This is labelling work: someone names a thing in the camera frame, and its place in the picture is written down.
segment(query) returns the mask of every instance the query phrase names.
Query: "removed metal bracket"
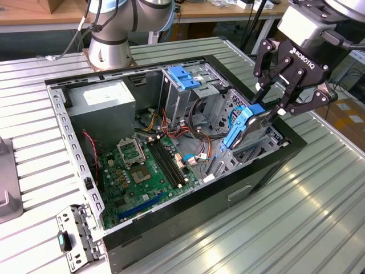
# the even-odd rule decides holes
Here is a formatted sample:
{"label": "removed metal bracket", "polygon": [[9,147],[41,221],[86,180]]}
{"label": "removed metal bracket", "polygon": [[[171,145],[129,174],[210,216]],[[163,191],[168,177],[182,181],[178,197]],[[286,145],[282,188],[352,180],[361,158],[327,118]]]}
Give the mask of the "removed metal bracket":
{"label": "removed metal bracket", "polygon": [[0,224],[21,214],[23,214],[23,203],[13,144],[10,139],[3,140],[0,137]]}
{"label": "removed metal bracket", "polygon": [[101,240],[94,241],[97,229],[88,205],[71,205],[56,215],[59,228],[58,242],[66,253],[68,267],[75,273],[85,265],[101,259],[105,254]]}

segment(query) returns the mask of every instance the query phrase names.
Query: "ram slot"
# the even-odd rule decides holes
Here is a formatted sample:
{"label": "ram slot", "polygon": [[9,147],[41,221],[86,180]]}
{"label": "ram slot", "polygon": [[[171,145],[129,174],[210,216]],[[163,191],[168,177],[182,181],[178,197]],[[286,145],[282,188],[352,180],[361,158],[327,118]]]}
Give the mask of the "ram slot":
{"label": "ram slot", "polygon": [[147,146],[168,179],[170,186],[172,188],[177,188],[179,184],[184,184],[185,181],[183,176],[172,162],[170,156],[165,151],[165,148],[160,143],[148,143]]}

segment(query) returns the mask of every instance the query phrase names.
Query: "motherboard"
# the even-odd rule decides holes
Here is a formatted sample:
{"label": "motherboard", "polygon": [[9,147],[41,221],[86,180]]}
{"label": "motherboard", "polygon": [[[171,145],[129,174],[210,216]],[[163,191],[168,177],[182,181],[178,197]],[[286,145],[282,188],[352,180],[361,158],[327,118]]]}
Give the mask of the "motherboard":
{"label": "motherboard", "polygon": [[149,142],[127,140],[101,155],[103,177],[98,189],[105,204],[104,228],[112,228],[199,185],[190,167],[178,166],[178,155],[166,136]]}

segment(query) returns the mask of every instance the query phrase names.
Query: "blue plastic clip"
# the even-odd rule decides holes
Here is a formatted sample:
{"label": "blue plastic clip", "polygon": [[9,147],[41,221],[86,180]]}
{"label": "blue plastic clip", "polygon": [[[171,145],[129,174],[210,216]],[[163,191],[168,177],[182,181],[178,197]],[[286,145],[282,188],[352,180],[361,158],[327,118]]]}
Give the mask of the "blue plastic clip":
{"label": "blue plastic clip", "polygon": [[236,140],[237,136],[246,130],[246,123],[251,116],[258,115],[265,110],[259,104],[253,104],[245,107],[241,106],[242,112],[234,121],[231,129],[228,131],[228,135],[223,139],[223,144],[229,148]]}
{"label": "blue plastic clip", "polygon": [[190,72],[186,71],[183,67],[170,67],[168,69],[171,77],[179,84],[183,90],[189,90],[191,88],[200,87],[200,83],[196,82],[190,75]]}

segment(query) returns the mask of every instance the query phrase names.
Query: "robotiq logo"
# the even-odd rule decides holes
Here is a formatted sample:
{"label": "robotiq logo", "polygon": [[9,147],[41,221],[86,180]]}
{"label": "robotiq logo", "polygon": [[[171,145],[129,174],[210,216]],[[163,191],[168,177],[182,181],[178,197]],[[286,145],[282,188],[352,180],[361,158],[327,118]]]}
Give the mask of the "robotiq logo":
{"label": "robotiq logo", "polygon": [[315,64],[311,62],[308,58],[306,58],[303,54],[301,54],[295,47],[291,51],[289,51],[291,54],[296,55],[300,60],[304,62],[304,64],[307,64],[307,66],[310,67],[311,70],[315,68]]}

